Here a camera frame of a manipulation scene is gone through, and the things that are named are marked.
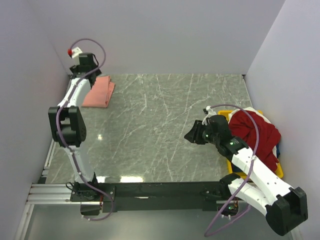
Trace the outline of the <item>pink t shirt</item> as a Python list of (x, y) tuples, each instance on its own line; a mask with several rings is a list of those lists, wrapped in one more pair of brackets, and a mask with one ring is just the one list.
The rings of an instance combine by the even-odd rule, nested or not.
[(111, 100), (115, 83), (110, 76), (100, 76), (84, 98), (82, 107), (86, 108), (107, 108)]

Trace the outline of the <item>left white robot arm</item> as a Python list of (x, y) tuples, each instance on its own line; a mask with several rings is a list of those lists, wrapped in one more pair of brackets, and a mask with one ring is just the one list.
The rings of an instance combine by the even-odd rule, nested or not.
[(75, 64), (70, 68), (70, 85), (62, 101), (50, 107), (48, 118), (53, 140), (67, 153), (74, 171), (74, 182), (67, 182), (74, 201), (96, 201), (100, 188), (93, 168), (85, 152), (87, 128), (81, 114), (81, 106), (101, 73), (93, 53), (83, 53), (79, 48), (68, 49)]

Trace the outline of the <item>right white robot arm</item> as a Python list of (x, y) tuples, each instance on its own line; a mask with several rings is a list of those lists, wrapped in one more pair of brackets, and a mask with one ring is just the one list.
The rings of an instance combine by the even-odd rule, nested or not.
[(308, 219), (307, 194), (280, 179), (238, 136), (233, 136), (223, 115), (196, 120), (184, 138), (192, 144), (213, 144), (218, 152), (240, 168), (254, 183), (236, 173), (220, 180), (219, 193), (226, 200), (235, 197), (261, 212), (278, 235), (284, 236)]

